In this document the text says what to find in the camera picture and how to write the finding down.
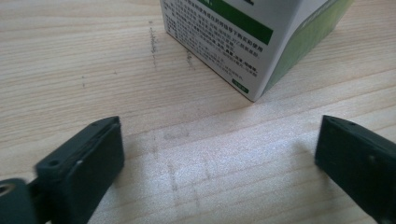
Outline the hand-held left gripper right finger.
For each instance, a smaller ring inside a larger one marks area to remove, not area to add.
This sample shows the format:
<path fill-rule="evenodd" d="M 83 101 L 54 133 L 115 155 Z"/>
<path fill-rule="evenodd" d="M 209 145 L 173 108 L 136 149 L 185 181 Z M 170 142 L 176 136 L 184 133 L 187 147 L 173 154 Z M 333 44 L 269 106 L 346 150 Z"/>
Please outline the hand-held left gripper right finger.
<path fill-rule="evenodd" d="M 378 224 L 396 224 L 396 144 L 345 119 L 322 118 L 315 164 Z"/>

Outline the white and green carton box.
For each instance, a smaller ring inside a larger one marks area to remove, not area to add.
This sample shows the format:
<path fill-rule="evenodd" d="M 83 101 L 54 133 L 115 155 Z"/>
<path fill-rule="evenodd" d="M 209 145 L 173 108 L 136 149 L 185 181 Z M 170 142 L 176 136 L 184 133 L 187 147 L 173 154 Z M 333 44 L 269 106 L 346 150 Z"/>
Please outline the white and green carton box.
<path fill-rule="evenodd" d="M 165 31 L 255 102 L 354 0 L 160 0 Z"/>

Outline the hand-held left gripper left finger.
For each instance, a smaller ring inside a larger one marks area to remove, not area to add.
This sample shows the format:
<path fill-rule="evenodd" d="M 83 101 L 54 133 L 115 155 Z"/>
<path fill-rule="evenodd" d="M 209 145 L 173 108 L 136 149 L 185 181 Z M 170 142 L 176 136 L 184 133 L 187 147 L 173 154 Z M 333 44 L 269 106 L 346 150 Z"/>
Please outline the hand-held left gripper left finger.
<path fill-rule="evenodd" d="M 89 124 L 37 163 L 52 224 L 86 224 L 123 166 L 119 117 Z"/>

